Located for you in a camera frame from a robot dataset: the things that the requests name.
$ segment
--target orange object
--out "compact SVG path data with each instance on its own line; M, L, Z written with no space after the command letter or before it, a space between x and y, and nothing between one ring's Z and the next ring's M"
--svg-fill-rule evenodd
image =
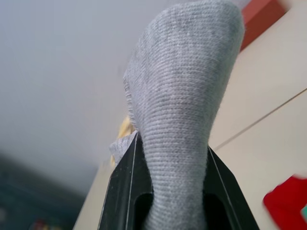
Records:
M242 11L246 27L241 50L286 13L278 0L252 0Z

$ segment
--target red cloth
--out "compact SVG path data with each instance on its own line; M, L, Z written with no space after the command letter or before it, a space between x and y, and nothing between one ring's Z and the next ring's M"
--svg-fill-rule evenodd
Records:
M301 215L307 204L307 179L291 176L265 195L263 203L281 230L307 230Z

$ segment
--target red object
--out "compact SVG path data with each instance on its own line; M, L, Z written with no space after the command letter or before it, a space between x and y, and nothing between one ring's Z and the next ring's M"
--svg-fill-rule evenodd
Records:
M278 0L252 0L242 11L246 27L241 50L286 13Z
M281 230L307 230L301 215L307 204L307 179L290 177L269 192L263 203Z

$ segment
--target black plastic object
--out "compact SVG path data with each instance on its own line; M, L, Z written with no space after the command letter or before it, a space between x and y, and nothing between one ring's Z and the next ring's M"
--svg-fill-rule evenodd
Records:
M234 175L208 148L204 181L208 230L259 230ZM153 200L153 187L138 135L113 171L99 230L140 230Z

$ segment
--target gray sock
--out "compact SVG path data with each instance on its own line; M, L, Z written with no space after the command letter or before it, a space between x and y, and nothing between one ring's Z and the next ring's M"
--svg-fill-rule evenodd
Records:
M244 33L228 1L175 5L138 41L124 75L154 200L144 229L200 230L207 142Z

